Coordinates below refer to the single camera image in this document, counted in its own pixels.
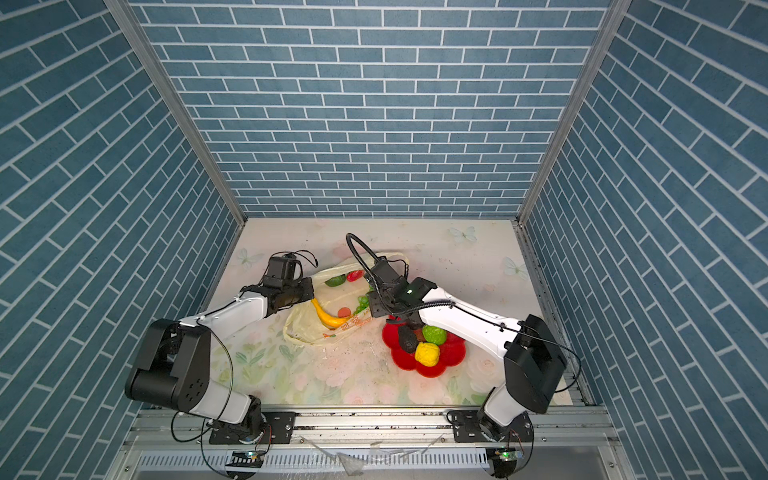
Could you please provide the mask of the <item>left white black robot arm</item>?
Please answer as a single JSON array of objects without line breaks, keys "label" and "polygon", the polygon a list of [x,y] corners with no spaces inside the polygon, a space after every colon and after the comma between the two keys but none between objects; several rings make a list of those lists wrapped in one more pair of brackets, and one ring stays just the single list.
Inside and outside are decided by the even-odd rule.
[{"label": "left white black robot arm", "polygon": [[211,378],[212,345],[239,330],[314,298],[302,262],[318,265],[308,250],[273,254],[261,280],[244,286],[224,305],[147,328],[125,385],[134,401],[204,419],[203,428],[230,444],[257,443],[270,432],[261,401],[239,393],[234,374],[226,384]]}]

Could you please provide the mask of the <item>dark fake avocado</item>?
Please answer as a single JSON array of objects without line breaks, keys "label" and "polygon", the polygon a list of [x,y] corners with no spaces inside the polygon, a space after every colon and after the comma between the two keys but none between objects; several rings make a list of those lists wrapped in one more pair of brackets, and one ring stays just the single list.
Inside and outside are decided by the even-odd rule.
[{"label": "dark fake avocado", "polygon": [[397,334],[400,349],[407,354],[414,354],[420,344],[416,333],[407,325],[401,325],[397,329]]}]

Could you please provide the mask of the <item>yellow plastic fruit-print bag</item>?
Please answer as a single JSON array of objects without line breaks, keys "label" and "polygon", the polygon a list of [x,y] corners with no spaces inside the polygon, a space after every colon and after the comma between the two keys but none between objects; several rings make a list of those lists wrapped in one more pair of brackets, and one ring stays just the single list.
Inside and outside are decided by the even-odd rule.
[{"label": "yellow plastic fruit-print bag", "polygon": [[331,277],[347,274],[351,271],[363,270],[355,258],[342,261],[334,267],[319,270],[312,274],[314,298],[322,308],[330,315],[343,317],[350,315],[341,327],[330,330],[326,328],[318,318],[311,300],[293,306],[283,326],[283,336],[286,341],[303,347],[327,347],[338,343],[346,337],[358,332],[360,328],[369,324],[374,317],[370,309],[355,315],[358,306],[358,297],[364,296],[372,290],[365,278],[354,282],[346,281],[338,287],[328,287],[325,281]]}]

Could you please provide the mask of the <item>yellow fake lemon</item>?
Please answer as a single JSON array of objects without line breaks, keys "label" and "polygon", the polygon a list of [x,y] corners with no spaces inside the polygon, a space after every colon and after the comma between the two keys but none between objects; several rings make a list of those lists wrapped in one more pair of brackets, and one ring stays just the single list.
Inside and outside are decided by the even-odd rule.
[{"label": "yellow fake lemon", "polygon": [[427,368],[435,367],[439,363],[440,347],[431,343],[421,342],[414,353],[414,359],[420,365]]}]

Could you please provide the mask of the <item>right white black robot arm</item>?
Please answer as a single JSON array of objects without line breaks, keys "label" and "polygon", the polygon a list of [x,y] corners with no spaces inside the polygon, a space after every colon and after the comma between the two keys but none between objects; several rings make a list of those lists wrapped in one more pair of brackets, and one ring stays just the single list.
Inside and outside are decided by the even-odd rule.
[{"label": "right white black robot arm", "polygon": [[501,363],[503,379],[491,389],[475,426],[491,441],[508,439],[516,421],[544,414],[563,391],[569,349],[557,342],[538,316],[506,318],[470,305],[435,283],[409,280],[392,261],[377,256],[363,267],[373,315],[383,316],[385,343],[395,363],[428,376],[462,362],[474,345]]}]

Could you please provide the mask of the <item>green spotted fake fruit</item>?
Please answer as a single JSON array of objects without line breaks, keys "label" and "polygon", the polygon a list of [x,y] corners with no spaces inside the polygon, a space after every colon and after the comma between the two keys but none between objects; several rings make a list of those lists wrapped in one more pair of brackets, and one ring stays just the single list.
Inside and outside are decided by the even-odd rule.
[{"label": "green spotted fake fruit", "polygon": [[435,326],[424,326],[421,329],[421,334],[424,341],[437,346],[441,346],[447,342],[448,332],[442,328]]}]

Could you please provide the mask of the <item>red flower-shaped plate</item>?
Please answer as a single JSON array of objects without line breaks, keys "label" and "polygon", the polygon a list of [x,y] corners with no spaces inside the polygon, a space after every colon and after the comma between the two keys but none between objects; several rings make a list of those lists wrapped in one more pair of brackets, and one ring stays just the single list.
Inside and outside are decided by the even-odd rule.
[{"label": "red flower-shaped plate", "polygon": [[382,340],[394,364],[426,378],[437,378],[460,365],[467,353],[465,340],[434,326],[412,329],[406,324],[386,323]]}]

